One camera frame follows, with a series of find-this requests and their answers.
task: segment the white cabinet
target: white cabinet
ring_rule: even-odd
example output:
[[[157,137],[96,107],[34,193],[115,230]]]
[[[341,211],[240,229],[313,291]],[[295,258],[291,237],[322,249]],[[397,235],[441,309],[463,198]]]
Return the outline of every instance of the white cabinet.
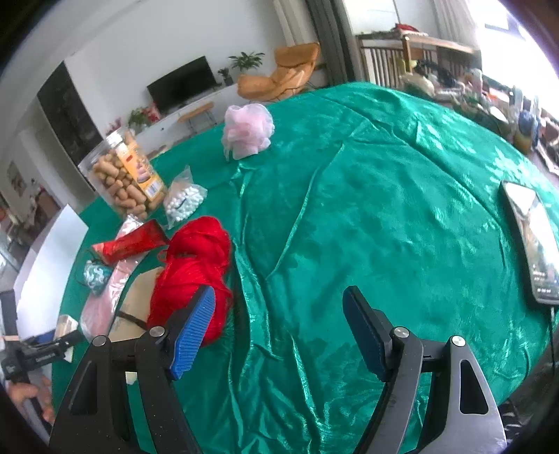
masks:
[[[175,142],[208,129],[212,124],[205,113],[192,119],[192,125],[195,131],[192,131],[188,122],[178,123],[178,119],[182,115],[192,112],[209,102],[214,103],[211,113],[217,123],[223,122],[225,111],[229,106],[244,106],[248,103],[247,100],[241,98],[237,94],[236,84],[230,87],[224,87],[167,115],[165,118],[138,134],[136,141],[144,151],[149,154],[152,150],[163,145],[172,147]]]

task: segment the wall picture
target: wall picture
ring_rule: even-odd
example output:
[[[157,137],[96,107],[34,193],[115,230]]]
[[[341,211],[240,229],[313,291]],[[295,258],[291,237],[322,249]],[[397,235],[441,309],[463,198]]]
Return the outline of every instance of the wall picture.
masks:
[[[19,169],[17,168],[14,161],[10,163],[8,166],[8,180],[12,185],[13,189],[17,192],[20,197],[23,197],[23,193],[27,188],[27,184],[23,180],[23,177],[20,174]]]

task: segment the human hand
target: human hand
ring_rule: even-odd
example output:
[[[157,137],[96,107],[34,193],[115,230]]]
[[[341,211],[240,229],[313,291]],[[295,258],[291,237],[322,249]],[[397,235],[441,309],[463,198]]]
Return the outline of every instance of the human hand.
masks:
[[[29,383],[12,383],[8,387],[8,396],[21,413],[24,413],[23,402],[25,400],[38,398],[43,408],[43,419],[50,424],[54,424],[55,415],[50,392],[51,382],[45,376],[41,377],[41,382],[41,388]]]

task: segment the television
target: television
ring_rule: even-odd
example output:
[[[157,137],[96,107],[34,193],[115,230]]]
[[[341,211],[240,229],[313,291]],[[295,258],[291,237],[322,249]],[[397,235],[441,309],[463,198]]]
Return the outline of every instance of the television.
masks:
[[[216,86],[205,56],[175,69],[148,85],[148,91],[162,114]]]

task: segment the wooden stool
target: wooden stool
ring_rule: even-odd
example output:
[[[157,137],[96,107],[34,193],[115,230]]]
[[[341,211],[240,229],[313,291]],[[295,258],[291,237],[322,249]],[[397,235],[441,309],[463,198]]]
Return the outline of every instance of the wooden stool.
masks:
[[[217,121],[215,121],[214,114],[212,114],[212,112],[211,112],[211,110],[213,108],[214,108],[214,103],[213,102],[209,102],[207,104],[204,104],[203,106],[200,106],[197,109],[194,109],[192,112],[181,115],[179,117],[179,119],[177,120],[177,123],[188,122],[188,126],[190,126],[190,129],[192,129],[192,132],[195,134],[196,129],[194,128],[194,124],[192,123],[192,119],[194,117],[198,116],[198,115],[206,114],[206,117],[210,120],[210,123],[213,126],[215,126],[215,125],[217,125]]]

